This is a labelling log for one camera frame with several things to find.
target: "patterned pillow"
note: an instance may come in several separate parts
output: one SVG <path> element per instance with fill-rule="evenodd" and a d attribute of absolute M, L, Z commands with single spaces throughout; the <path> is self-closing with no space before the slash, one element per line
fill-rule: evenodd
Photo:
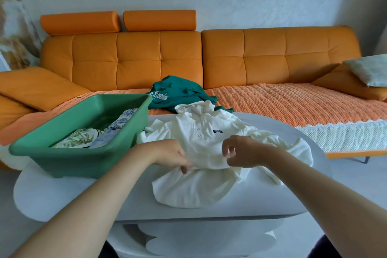
<path fill-rule="evenodd" d="M 387 87 L 387 54 L 344 61 L 367 86 Z"/>

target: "sofa headrest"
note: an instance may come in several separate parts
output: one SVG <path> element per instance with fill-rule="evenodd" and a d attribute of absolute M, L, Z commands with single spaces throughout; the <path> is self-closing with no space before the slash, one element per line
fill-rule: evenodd
<path fill-rule="evenodd" d="M 195 31 L 196 10 L 181 9 L 124 11 L 123 22 L 129 32 Z"/>
<path fill-rule="evenodd" d="M 51 36 L 116 33 L 121 30 L 120 17 L 115 11 L 42 15 L 40 24 Z"/>

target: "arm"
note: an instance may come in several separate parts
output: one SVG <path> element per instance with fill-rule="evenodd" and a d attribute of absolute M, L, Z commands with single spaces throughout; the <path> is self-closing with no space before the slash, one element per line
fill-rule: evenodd
<path fill-rule="evenodd" d="M 387 211 L 286 151 L 249 137 L 223 143 L 230 166 L 270 169 L 298 197 L 344 258 L 387 257 Z"/>
<path fill-rule="evenodd" d="M 98 257 L 123 202 L 140 175 L 154 163 L 181 165 L 183 173 L 191 166 L 176 140 L 137 145 L 11 257 Z"/>

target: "right hand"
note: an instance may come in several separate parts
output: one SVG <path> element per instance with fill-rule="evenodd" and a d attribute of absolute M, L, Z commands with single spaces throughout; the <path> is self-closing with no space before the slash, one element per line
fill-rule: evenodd
<path fill-rule="evenodd" d="M 266 166 L 267 162 L 279 152 L 280 148 L 258 142 L 247 136 L 231 136 L 223 141 L 222 154 L 229 166 L 255 167 Z"/>

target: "white table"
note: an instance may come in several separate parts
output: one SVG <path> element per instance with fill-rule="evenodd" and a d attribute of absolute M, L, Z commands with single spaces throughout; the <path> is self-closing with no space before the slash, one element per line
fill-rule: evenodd
<path fill-rule="evenodd" d="M 313 167 L 331 176 L 325 153 L 302 132 L 262 115 L 235 115 L 258 129 L 278 134 L 287 143 L 303 138 L 312 149 Z M 169 121 L 174 116 L 152 115 L 148 125 L 155 119 Z M 151 182 L 164 171 L 157 165 L 149 167 L 124 202 L 108 238 L 118 251 L 139 256 L 248 255 L 275 244 L 272 231 L 283 218 L 306 211 L 286 186 L 275 185 L 258 168 L 252 169 L 245 182 L 234 186 L 216 204 L 195 209 L 172 208 L 158 203 L 152 192 Z M 46 222 L 94 181 L 80 177 L 55 179 L 32 162 L 17 179 L 15 204 L 25 216 Z M 139 242 L 133 238 L 138 228 L 123 224 L 138 224 L 143 233 L 157 238 Z"/>

